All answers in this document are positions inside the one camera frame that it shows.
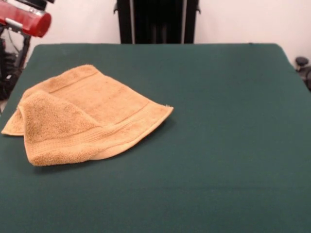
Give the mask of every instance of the tan towel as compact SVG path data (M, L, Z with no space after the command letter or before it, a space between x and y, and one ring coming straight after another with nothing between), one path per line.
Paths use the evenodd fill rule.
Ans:
M129 149L172 110L85 65L26 90L2 134L23 135L34 166L80 163Z

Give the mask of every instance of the cable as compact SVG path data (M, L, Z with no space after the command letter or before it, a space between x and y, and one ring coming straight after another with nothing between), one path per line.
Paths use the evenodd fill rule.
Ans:
M9 30L8 30L8 34L9 34L9 39L10 39L10 41L11 41L13 47L15 48L16 52L19 52L19 50L17 49L17 47L15 46L15 44L14 44L12 38L11 38L11 34L10 34L10 31L9 31Z

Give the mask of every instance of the black metal frame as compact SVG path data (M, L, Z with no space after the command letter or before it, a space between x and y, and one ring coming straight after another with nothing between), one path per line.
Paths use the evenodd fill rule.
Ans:
M185 44L194 43L194 32L196 22L196 12L199 6L199 0L188 0L186 10L186 25L185 25Z
M139 0L133 0L134 8L138 8ZM199 0L188 0L187 1L187 8L186 8L186 25L185 25L185 36L184 36L184 43L191 44L194 42L194 32L195 32L195 22L196 22L196 11L198 10ZM179 5L176 3L176 9L179 11L173 16L175 18L179 18L182 20L182 0L180 0ZM117 1L117 9L119 14L119 26L120 26L120 37L122 44L132 44L132 26L131 26L131 7L130 7L130 0L118 0ZM143 15L135 15L135 26L136 29L142 30L143 32L146 31L146 23L143 21L145 20ZM142 43L144 40L154 41L149 34L141 36L138 34L138 30L135 33L136 43ZM181 34L181 26L180 27L173 27L176 34ZM154 43L161 43L162 39L156 34ZM167 40L167 43L181 43L180 39Z
M120 38L122 44L132 44L131 6L130 0L118 0Z

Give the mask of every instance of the black stand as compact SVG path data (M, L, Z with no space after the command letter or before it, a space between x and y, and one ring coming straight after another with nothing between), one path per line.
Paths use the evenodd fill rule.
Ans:
M121 43L193 43L199 0L186 2L184 8L183 0L118 0Z

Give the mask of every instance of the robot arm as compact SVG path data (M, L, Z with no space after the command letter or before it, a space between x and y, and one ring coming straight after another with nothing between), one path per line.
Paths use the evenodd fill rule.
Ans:
M43 37L52 21L45 12L47 1L55 0L16 0L31 6L30 10L18 8L6 0L0 0L0 36L4 29L14 31L24 37L19 54L5 52L5 42L0 39L0 100L7 99L24 69L32 36Z
M30 11L26 11L0 0L0 24L17 33L43 37L52 21L51 15L44 11L47 2L45 0L18 1L32 8Z

